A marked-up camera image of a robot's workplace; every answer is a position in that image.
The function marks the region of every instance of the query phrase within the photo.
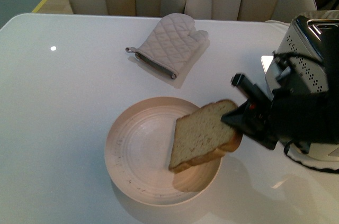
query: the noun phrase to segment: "toaster vent holes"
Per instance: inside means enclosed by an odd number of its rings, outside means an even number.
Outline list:
[[[298,48],[296,48],[296,45],[293,43],[290,35],[287,36],[286,42],[288,43],[288,46],[291,48],[291,51],[293,51],[294,53],[298,52]]]

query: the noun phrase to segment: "bread crust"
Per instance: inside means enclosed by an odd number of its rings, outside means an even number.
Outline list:
[[[229,141],[229,143],[223,144],[205,155],[194,157],[193,159],[190,159],[188,162],[181,162],[177,166],[169,167],[168,169],[174,174],[177,174],[192,166],[201,165],[203,163],[210,162],[214,159],[221,158],[226,154],[226,152],[233,152],[236,149],[238,149],[242,141],[242,137],[243,137],[242,133],[234,131],[234,135]]]
[[[234,106],[234,108],[237,108],[237,105],[233,101],[231,101],[231,100],[221,100],[221,101],[218,101],[216,103],[209,103],[209,104],[203,106],[200,109],[200,111],[202,112],[203,109],[208,108],[208,106],[215,105],[215,104],[221,103],[221,102],[227,102],[228,104],[232,104]],[[182,119],[185,120],[189,116],[190,116],[190,114],[185,115],[185,116],[177,119],[177,121],[178,120],[182,120]],[[236,130],[234,130],[232,128],[230,128],[230,130],[233,130],[233,135],[230,137],[230,140],[227,143],[219,145],[218,147],[216,147],[215,149],[213,149],[212,151],[210,151],[210,152],[208,152],[208,153],[206,153],[204,155],[196,156],[196,157],[194,157],[194,158],[192,158],[192,159],[190,159],[188,161],[181,162],[181,163],[179,163],[178,165],[176,165],[174,167],[169,166],[168,169],[171,172],[177,174],[177,173],[182,172],[182,171],[184,171],[184,170],[186,170],[186,169],[188,169],[188,168],[190,168],[192,166],[200,165],[200,164],[209,162],[211,160],[214,160],[214,159],[217,159],[217,158],[221,158],[221,157],[223,157],[226,154],[226,152],[233,152],[233,151],[235,151],[239,147],[239,145],[241,143],[243,134],[237,132]]]

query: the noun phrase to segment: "oven mitt loop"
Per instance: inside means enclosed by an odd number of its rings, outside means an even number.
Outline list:
[[[195,52],[208,41],[208,32],[194,27],[194,19],[173,13],[163,17],[139,48],[126,48],[129,53],[169,74],[175,79]]]

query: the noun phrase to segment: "white bread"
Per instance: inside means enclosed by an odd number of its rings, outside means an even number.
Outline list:
[[[221,100],[178,118],[168,169],[179,173],[235,151],[242,134],[220,121],[223,114],[235,108],[233,101]]]

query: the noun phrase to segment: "white plate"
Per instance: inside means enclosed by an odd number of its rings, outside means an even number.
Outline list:
[[[168,170],[175,121],[198,109],[173,97],[141,101],[114,122],[106,141],[105,162],[115,185],[144,204],[175,205],[201,194],[216,177],[221,159],[179,174]]]

